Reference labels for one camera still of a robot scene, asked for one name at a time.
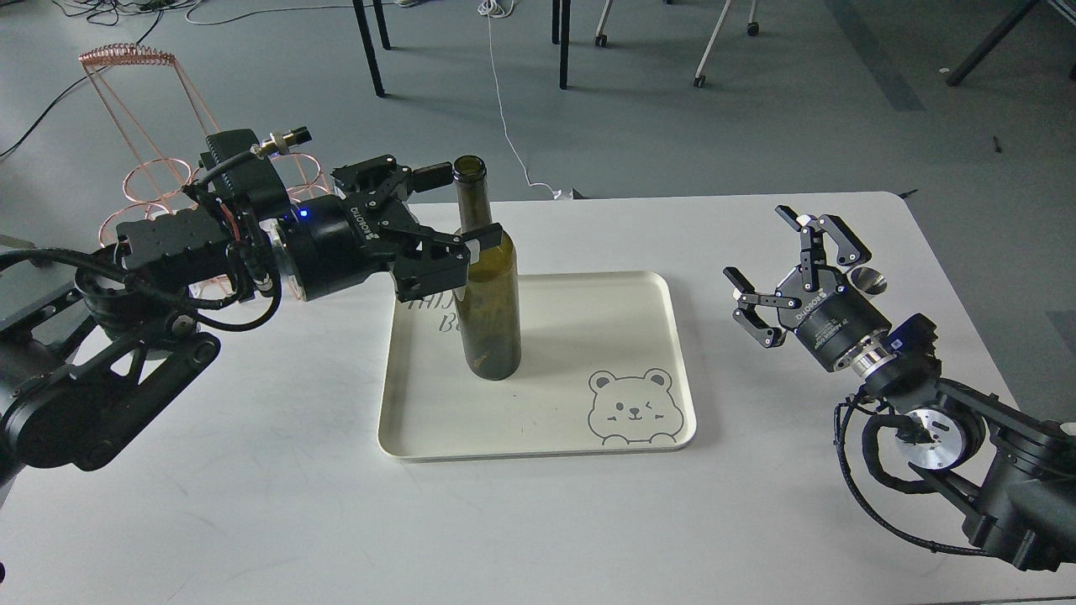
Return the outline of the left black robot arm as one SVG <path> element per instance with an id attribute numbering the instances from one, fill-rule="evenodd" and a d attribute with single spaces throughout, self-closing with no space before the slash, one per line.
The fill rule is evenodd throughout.
<path id="1" fill-rule="evenodd" d="M 27 467 L 100 470 L 218 358 L 218 332 L 249 332 L 287 290 L 315 300 L 387 272 L 400 302 L 464 287 L 501 226 L 435 231 L 408 210 L 445 187 L 449 161 L 408 168 L 392 155 L 334 169 L 330 194 L 293 202 L 273 165 L 311 140 L 211 133 L 192 208 L 119 224 L 93 253 L 3 252 L 73 269 L 72 279 L 3 319 L 3 487 Z"/>

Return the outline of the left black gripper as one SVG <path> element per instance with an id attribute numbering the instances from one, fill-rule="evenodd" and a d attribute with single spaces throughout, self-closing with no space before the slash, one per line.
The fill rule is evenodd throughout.
<path id="1" fill-rule="evenodd" d="M 464 234 L 382 225 L 384 208 L 452 184 L 450 161 L 414 169 L 381 155 L 335 168 L 330 175 L 341 197 L 315 197 L 277 219 L 282 267 L 307 302 L 357 286 L 391 266 L 400 302 L 464 287 L 481 252 L 501 244 L 500 223 Z"/>

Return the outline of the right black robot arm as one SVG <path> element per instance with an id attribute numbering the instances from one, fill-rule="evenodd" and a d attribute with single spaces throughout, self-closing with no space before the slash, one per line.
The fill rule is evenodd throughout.
<path id="1" fill-rule="evenodd" d="M 936 325 L 922 314 L 893 326 L 870 302 L 884 278 L 843 219 L 776 207 L 799 234 L 799 261 L 775 292 L 758 292 L 735 267 L 724 276 L 734 319 L 758 344 L 794 334 L 824 371 L 850 368 L 862 385 L 834 410 L 834 447 L 858 506 L 881 527 L 937 554 L 983 555 L 1020 571 L 1054 571 L 1075 559 L 1073 436 L 994 394 L 942 376 Z M 968 547 L 920 539 L 884 521 L 851 476 L 848 424 L 861 411 L 866 472 L 906 495 L 942 495 L 963 513 Z"/>

